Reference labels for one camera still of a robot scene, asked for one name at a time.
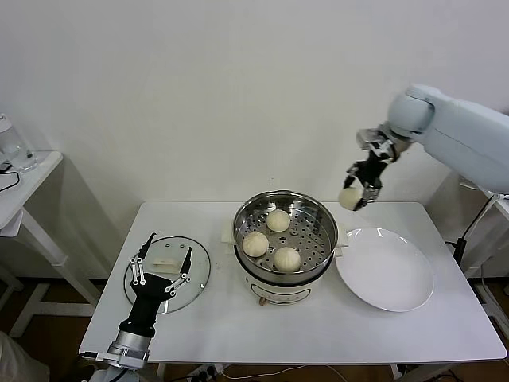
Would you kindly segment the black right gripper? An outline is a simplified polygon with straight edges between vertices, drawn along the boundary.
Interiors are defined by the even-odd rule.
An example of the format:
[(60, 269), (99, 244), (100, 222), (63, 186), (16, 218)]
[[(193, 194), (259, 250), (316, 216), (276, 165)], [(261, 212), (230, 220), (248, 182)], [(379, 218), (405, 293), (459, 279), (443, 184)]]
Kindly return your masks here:
[(361, 198), (357, 203), (357, 209), (366, 207), (369, 203), (377, 201), (383, 187), (381, 175), (386, 167), (392, 163), (392, 158), (387, 154), (377, 155), (369, 151), (366, 160), (355, 162), (347, 171), (343, 189), (350, 188), (357, 179), (363, 186)]

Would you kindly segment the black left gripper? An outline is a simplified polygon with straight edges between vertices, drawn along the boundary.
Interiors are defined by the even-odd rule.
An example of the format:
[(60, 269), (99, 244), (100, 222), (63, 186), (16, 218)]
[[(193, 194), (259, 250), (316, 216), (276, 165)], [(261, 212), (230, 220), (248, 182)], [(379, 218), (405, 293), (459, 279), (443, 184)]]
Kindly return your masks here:
[(128, 318), (119, 325), (120, 331), (148, 338), (155, 336), (154, 325), (159, 306), (162, 302), (174, 298), (178, 289), (190, 281), (189, 272), (192, 266), (192, 248), (189, 247), (179, 277), (175, 281), (158, 275), (144, 274), (143, 261), (155, 236), (156, 233), (153, 232), (137, 254), (130, 259), (132, 273), (130, 286), (136, 299)]

